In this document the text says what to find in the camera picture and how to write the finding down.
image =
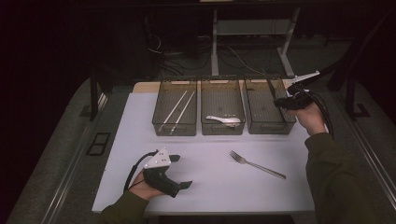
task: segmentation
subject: green sleeve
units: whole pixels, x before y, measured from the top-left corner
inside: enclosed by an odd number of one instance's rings
[[[305,145],[309,150],[306,176],[318,224],[377,223],[367,190],[354,173],[353,158],[328,133],[312,135]]]
[[[105,208],[99,216],[99,224],[143,224],[143,213],[149,201],[144,200],[129,191],[125,191],[122,196],[112,205]]]

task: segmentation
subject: white spoon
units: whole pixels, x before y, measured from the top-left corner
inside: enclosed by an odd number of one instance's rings
[[[206,116],[207,119],[215,119],[218,120],[222,123],[224,123],[226,126],[229,127],[236,127],[239,125],[239,123],[241,122],[240,119],[238,118],[229,118],[229,119],[223,119],[223,118],[219,118],[219,117],[215,117],[215,116]]]

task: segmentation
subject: transparent plastic bin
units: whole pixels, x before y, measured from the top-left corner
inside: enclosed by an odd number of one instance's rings
[[[270,78],[276,99],[286,97],[280,77]],[[276,107],[266,76],[245,75],[244,102],[247,113],[247,129],[251,134],[289,134],[296,118]]]
[[[195,136],[197,78],[163,77],[152,124],[158,136]]]
[[[240,122],[227,125],[223,119],[238,118]],[[203,135],[239,135],[244,131],[245,113],[237,76],[211,76],[201,78],[201,122]]]

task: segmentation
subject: white tabletop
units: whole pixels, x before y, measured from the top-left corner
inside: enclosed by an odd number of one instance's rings
[[[192,180],[176,198],[152,199],[146,216],[290,214],[314,211],[306,181],[308,151],[305,129],[296,123],[289,135],[249,134],[204,136],[200,120],[196,136],[157,136],[151,124],[157,92],[133,92],[126,103],[92,211],[101,212],[122,194],[132,166],[146,153],[166,147],[180,155],[166,172],[175,182]],[[248,161],[285,175],[280,179],[262,170],[239,164],[233,150]],[[142,169],[141,162],[136,174]]]

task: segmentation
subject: metal fork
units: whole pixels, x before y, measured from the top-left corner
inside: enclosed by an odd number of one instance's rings
[[[280,174],[280,173],[278,173],[278,172],[275,172],[275,171],[273,171],[273,170],[270,170],[270,169],[267,169],[267,168],[265,168],[265,167],[262,167],[262,166],[260,166],[260,165],[258,165],[258,164],[253,163],[253,162],[247,161],[245,158],[239,156],[239,155],[238,155],[236,152],[234,152],[234,151],[231,151],[230,155],[231,155],[231,157],[233,157],[234,160],[236,160],[237,162],[239,162],[239,163],[241,163],[241,164],[246,164],[246,163],[247,163],[247,164],[252,165],[252,166],[254,166],[254,167],[256,167],[256,168],[259,168],[259,169],[261,169],[261,170],[263,170],[263,171],[265,171],[265,172],[267,172],[267,173],[269,173],[269,174],[271,174],[271,175],[277,176],[277,177],[279,177],[279,178],[281,178],[281,179],[286,179],[286,176],[285,176],[285,175],[282,175],[282,174]]]

